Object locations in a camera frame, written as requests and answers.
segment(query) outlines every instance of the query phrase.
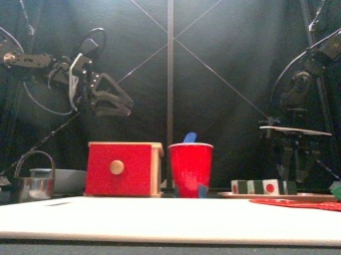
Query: green object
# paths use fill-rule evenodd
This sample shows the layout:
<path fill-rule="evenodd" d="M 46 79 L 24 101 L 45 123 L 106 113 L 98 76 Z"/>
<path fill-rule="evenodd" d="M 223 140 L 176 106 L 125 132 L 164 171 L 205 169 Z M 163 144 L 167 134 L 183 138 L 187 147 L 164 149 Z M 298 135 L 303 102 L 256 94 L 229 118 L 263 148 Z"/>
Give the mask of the green object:
<path fill-rule="evenodd" d="M 335 199 L 341 201 L 341 184 L 331 187 L 330 192 L 334 195 Z"/>

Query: round knob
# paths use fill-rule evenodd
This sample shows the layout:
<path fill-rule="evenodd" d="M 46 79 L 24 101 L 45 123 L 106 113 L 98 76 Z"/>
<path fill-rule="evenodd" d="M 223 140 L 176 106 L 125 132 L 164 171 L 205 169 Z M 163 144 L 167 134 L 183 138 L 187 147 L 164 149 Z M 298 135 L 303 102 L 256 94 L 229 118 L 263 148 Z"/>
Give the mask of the round knob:
<path fill-rule="evenodd" d="M 124 170 L 122 162 L 118 160 L 113 160 L 110 163 L 110 173 L 117 175 L 121 174 L 122 170 Z"/>

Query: small box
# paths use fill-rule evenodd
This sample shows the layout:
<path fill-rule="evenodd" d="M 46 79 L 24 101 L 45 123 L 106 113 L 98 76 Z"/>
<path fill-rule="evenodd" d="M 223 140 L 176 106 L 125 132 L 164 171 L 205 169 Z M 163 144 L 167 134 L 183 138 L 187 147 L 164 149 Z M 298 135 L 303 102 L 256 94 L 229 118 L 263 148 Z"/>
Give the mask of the small box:
<path fill-rule="evenodd" d="M 262 180 L 247 180 L 247 194 L 263 194 Z"/>
<path fill-rule="evenodd" d="M 283 181 L 283 193 L 286 195 L 296 195 L 296 185 L 294 181 Z"/>
<path fill-rule="evenodd" d="M 229 189 L 232 194 L 247 194 L 247 181 L 232 180 L 229 182 Z"/>
<path fill-rule="evenodd" d="M 282 194 L 284 194 L 282 180 L 263 179 L 262 180 L 262 186 L 263 186 L 263 194 L 266 194 L 266 195 L 282 195 Z"/>
<path fill-rule="evenodd" d="M 163 146 L 89 142 L 85 195 L 160 196 Z"/>

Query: metal pole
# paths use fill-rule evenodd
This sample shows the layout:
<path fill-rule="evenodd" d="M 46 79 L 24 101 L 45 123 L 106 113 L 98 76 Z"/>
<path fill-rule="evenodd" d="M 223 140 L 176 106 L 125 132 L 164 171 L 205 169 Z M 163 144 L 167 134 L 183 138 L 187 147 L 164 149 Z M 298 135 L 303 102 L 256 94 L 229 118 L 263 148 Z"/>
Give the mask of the metal pole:
<path fill-rule="evenodd" d="M 308 30 L 308 25 L 311 23 L 310 13 L 308 13 L 308 6 L 306 0 L 299 0 L 300 3 L 300 9 L 302 9 L 302 16 L 303 16 L 303 24 L 304 24 L 304 31 L 306 31 L 306 37 L 308 46 L 312 46 L 315 44 L 315 38 L 311 34 L 311 31 Z M 330 133 L 334 133 L 332 123 L 331 123 L 331 117 L 330 117 L 330 106 L 327 103 L 327 96 L 326 96 L 326 86 L 323 82 L 323 78 L 319 77 L 315 81 L 316 84 L 316 91 L 319 96 L 319 102 L 320 102 L 320 110 L 322 110 L 322 117 L 323 117 L 323 124 L 324 124 L 324 130 Z M 330 137 L 328 142 L 328 149 L 330 149 L 330 156 L 331 156 L 331 164 L 332 168 L 336 169 L 339 164 L 338 159 L 338 148 L 336 148 L 336 142 L 334 135 Z"/>
<path fill-rule="evenodd" d="M 172 144 L 172 53 L 173 53 L 173 11 L 172 11 L 173 3 L 172 0 L 168 0 L 168 117 L 167 117 L 167 149 L 168 146 Z M 172 188 L 172 181 L 171 181 L 171 162 L 168 156 L 168 163 L 167 163 L 167 188 Z"/>

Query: table surface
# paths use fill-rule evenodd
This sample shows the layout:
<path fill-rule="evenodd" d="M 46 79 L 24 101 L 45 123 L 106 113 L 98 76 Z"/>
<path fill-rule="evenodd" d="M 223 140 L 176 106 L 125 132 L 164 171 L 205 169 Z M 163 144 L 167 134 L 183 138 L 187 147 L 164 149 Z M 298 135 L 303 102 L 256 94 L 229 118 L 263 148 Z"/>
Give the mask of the table surface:
<path fill-rule="evenodd" d="M 0 239 L 341 246 L 341 213 L 247 199 L 69 197 L 0 206 Z"/>

